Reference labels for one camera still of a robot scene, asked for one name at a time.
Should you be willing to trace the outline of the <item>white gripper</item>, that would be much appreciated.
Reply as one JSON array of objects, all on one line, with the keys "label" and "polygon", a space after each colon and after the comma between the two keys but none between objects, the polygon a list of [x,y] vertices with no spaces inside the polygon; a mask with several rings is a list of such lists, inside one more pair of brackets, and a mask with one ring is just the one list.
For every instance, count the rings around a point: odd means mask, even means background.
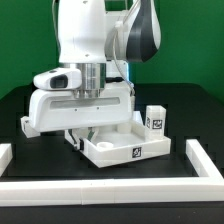
[{"label": "white gripper", "polygon": [[36,90],[30,99],[29,122],[38,132],[68,130],[76,150],[84,149],[79,129],[89,128],[88,140],[98,135],[97,126],[127,122],[132,100],[124,82],[109,83],[97,98],[76,98],[73,91]]}]

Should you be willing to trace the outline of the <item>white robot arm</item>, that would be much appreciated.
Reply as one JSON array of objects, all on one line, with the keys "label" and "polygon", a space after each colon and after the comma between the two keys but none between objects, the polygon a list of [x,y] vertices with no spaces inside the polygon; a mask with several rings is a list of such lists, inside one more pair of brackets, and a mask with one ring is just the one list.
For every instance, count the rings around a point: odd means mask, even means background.
[{"label": "white robot arm", "polygon": [[66,130],[96,135],[100,127],[122,129],[132,118],[134,89],[122,62],[145,62],[158,51],[160,25],[154,0],[108,12],[104,0],[61,0],[58,11],[60,66],[34,77],[27,137]]}]

